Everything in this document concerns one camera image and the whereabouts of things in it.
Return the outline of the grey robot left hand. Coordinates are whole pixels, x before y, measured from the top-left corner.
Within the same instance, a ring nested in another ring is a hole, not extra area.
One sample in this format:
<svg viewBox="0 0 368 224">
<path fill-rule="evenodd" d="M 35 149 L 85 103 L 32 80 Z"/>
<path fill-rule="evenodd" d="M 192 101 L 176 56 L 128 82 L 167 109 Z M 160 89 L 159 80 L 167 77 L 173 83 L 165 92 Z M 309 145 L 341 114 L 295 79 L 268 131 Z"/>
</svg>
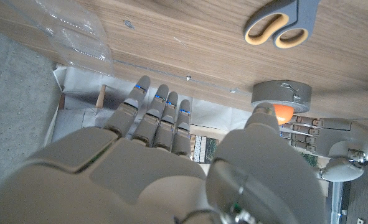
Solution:
<svg viewBox="0 0 368 224">
<path fill-rule="evenodd" d="M 368 165 L 368 126 L 357 121 L 294 115 L 280 126 L 280 131 L 290 146 L 329 159 L 323 168 L 315 169 L 318 179 L 355 180 Z"/>
</svg>

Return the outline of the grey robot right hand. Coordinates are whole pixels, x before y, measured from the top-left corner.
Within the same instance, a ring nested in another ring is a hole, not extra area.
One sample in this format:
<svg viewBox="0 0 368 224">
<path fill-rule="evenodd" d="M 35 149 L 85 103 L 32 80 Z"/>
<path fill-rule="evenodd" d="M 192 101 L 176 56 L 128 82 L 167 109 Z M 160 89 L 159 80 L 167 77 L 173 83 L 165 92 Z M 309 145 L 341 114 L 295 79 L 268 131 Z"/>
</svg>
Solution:
<svg viewBox="0 0 368 224">
<path fill-rule="evenodd" d="M 324 223 L 314 170 L 280 136 L 273 105 L 190 158 L 190 104 L 166 85 L 131 139 L 143 76 L 101 128 L 82 128 L 26 159 L 0 185 L 0 223 Z"/>
</svg>

